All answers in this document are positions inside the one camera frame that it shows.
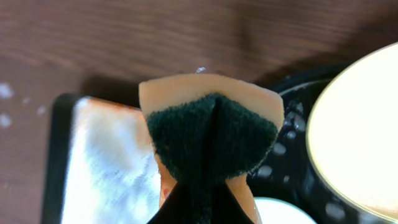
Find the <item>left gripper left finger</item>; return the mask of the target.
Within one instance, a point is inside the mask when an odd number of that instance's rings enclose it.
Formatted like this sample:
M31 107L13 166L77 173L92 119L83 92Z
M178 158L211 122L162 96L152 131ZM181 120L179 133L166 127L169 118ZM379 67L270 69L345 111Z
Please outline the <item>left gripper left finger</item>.
M176 184L147 224L193 224L192 202L187 187Z

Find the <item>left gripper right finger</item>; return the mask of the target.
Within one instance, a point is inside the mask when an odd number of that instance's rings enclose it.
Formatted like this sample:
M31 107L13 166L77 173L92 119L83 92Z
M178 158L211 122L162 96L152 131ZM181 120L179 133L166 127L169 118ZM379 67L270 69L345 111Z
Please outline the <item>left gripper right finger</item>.
M254 224L226 184L214 186L214 224Z

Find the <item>yellow green scrub sponge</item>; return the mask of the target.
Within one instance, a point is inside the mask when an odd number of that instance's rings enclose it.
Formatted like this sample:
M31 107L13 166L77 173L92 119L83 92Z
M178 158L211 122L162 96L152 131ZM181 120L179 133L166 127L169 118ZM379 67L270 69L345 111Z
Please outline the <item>yellow green scrub sponge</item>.
M244 213L260 223L247 175L276 142L284 104L274 91L217 74L142 82L139 104L160 173L160 203L186 185L193 222L210 223L210 190L226 184Z

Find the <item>yellow plate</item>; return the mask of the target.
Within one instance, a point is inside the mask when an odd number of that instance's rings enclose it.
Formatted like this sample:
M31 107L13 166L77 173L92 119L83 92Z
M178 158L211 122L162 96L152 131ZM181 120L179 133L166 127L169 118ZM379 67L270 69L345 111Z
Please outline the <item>yellow plate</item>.
M332 79L312 108L306 141L319 178L364 223L397 222L397 44Z

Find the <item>light blue plate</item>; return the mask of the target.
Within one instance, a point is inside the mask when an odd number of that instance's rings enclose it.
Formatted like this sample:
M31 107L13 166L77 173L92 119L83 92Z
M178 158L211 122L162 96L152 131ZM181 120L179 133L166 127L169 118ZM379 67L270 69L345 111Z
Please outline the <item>light blue plate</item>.
M276 198L255 197L262 224L317 224L300 208Z

